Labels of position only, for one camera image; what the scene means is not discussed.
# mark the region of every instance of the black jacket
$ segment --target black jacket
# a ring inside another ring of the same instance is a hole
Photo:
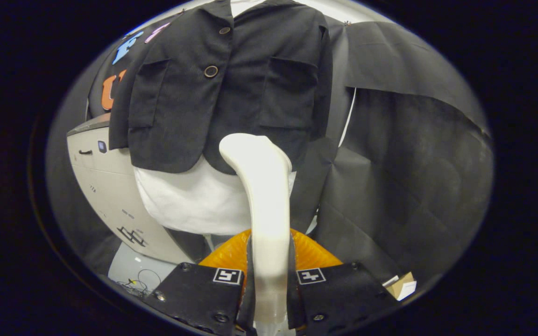
[[[109,148],[129,147],[134,166],[181,173],[204,155],[233,175],[219,142],[250,133],[297,170],[308,141],[325,135],[333,65],[314,8],[267,0],[233,19],[216,0],[177,15],[145,49],[118,85],[109,126]]]

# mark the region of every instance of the white paper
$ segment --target white paper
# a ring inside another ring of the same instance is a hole
[[[411,281],[406,282],[402,285],[402,290],[400,291],[400,295],[397,297],[398,301],[403,300],[406,296],[414,293],[414,291],[417,289],[417,282]]]
[[[392,283],[394,283],[394,282],[396,282],[398,280],[400,280],[400,278],[398,276],[392,277],[391,279],[389,279],[388,281],[383,283],[383,287],[388,287],[389,285],[391,285]]]

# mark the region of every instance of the screw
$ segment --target screw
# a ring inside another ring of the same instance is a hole
[[[230,320],[230,317],[227,317],[226,315],[223,315],[222,313],[219,313],[219,314],[215,315],[215,319],[219,323],[226,323],[227,321]]]
[[[155,291],[154,295],[155,295],[156,299],[158,299],[159,301],[162,301],[162,302],[165,301],[165,295],[163,295],[162,292]]]

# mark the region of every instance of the wire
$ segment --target wire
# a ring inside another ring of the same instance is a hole
[[[161,284],[161,277],[156,274],[156,272],[154,270],[149,270],[148,268],[145,268],[143,270],[141,270],[140,272],[138,272],[138,275],[136,276],[136,278],[138,279],[138,281],[141,281],[141,273],[144,272],[144,271],[150,271],[150,272],[153,272],[153,274],[155,274],[157,276],[157,278],[159,279],[159,285]]]

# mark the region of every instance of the jacket pocket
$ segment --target jacket pocket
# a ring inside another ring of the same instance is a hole
[[[318,69],[314,64],[271,57],[265,75],[259,124],[311,127]]]
[[[143,63],[136,73],[130,98],[128,127],[151,127],[163,78],[170,59]]]

